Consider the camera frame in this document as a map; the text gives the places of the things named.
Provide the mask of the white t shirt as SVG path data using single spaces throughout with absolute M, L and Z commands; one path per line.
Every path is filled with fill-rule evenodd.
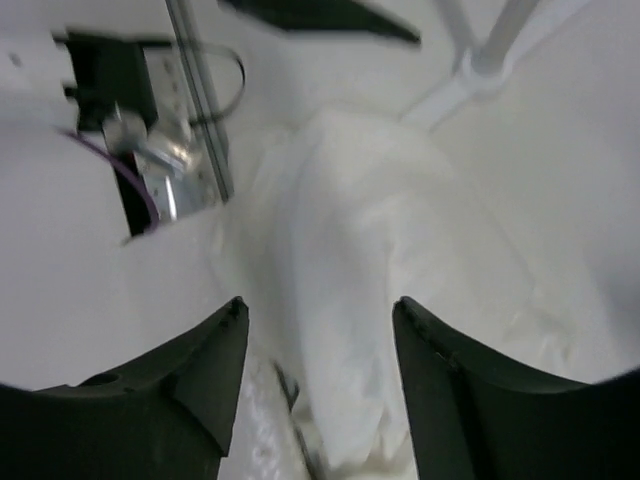
M 213 264 L 300 385 L 304 437 L 337 479 L 418 475 L 392 327 L 411 297 L 546 373 L 624 371 L 576 230 L 490 199 L 421 131 L 352 108 L 230 142 Z

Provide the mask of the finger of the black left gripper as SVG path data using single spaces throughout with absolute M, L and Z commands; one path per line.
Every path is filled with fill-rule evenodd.
M 417 28 L 377 7 L 349 0 L 227 0 L 219 4 L 283 32 L 369 34 L 420 45 Z

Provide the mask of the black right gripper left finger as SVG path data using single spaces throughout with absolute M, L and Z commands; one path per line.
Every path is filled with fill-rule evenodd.
M 2 478 L 216 478 L 231 446 L 248 330 L 236 297 L 77 386 L 2 386 Z

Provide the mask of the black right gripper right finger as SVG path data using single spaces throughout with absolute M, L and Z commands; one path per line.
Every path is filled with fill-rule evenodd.
M 638 478 L 637 370 L 595 384 L 552 375 L 410 297 L 393 328 L 419 478 Z

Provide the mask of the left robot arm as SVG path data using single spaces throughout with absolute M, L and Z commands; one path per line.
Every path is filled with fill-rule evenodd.
M 1 378 L 77 384 L 244 299 L 295 377 L 335 370 L 373 303 L 376 267 L 343 200 L 372 158 L 369 123 L 427 82 L 424 47 L 289 35 L 214 1 L 197 37 L 236 50 L 247 90 L 220 129 L 229 202 L 132 238 L 109 165 L 49 127 L 1 126 Z

